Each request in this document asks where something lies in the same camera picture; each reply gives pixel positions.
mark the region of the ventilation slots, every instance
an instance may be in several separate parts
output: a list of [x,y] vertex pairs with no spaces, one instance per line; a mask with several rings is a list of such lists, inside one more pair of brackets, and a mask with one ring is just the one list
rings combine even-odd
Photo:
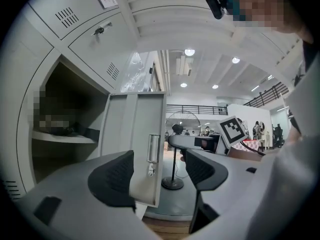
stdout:
[[111,63],[106,71],[114,80],[117,80],[117,77],[119,75],[119,70],[116,68],[116,66]]
[[70,7],[57,12],[55,16],[66,28],[79,21],[78,17],[74,14]]
[[2,180],[1,182],[2,182],[2,185],[4,186],[4,189],[7,191],[9,197],[11,198],[11,200],[17,201],[21,198],[21,194],[19,193],[19,189],[15,181]]

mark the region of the ceiling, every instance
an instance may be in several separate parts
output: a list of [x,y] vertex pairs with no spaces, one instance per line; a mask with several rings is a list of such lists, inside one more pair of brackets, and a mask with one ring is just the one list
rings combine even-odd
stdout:
[[[205,0],[117,0],[139,52],[162,51],[159,60],[165,91],[254,97],[278,81],[293,90],[302,61],[295,34],[261,27],[241,27],[230,15],[217,20]],[[176,50],[194,49],[190,76],[177,75]],[[232,64],[232,58],[241,61]],[[261,84],[268,76],[275,78]]]

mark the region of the ceiling light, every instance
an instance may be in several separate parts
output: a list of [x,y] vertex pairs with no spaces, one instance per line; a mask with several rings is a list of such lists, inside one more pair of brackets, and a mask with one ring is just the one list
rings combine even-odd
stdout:
[[287,109],[287,108],[289,108],[289,106],[286,106],[286,107],[280,108],[280,109],[278,109],[278,110],[277,110],[277,112],[279,112],[279,111],[281,111],[281,110],[284,110],[284,109]]
[[233,62],[234,64],[239,63],[239,61],[240,61],[240,59],[238,59],[238,58],[236,58],[236,57],[234,57],[234,58],[232,59],[232,62]]
[[195,54],[195,50],[192,50],[192,49],[186,49],[185,51],[184,51],[184,53],[185,53],[185,55],[187,55],[187,56],[192,56],[192,55],[194,55]]
[[257,87],[255,87],[255,88],[253,88],[252,90],[251,90],[251,92],[253,92],[255,89],[257,89],[259,87],[259,85],[257,86]]

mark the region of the table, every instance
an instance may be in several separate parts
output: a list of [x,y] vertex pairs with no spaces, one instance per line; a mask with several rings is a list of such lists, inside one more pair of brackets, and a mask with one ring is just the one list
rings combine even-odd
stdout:
[[[244,144],[246,144],[249,148],[252,148],[253,150],[258,150],[260,147],[260,139],[244,140],[243,142],[244,142]],[[251,150],[242,146],[240,142],[233,145],[232,147],[236,150],[243,150],[243,151],[252,152]]]

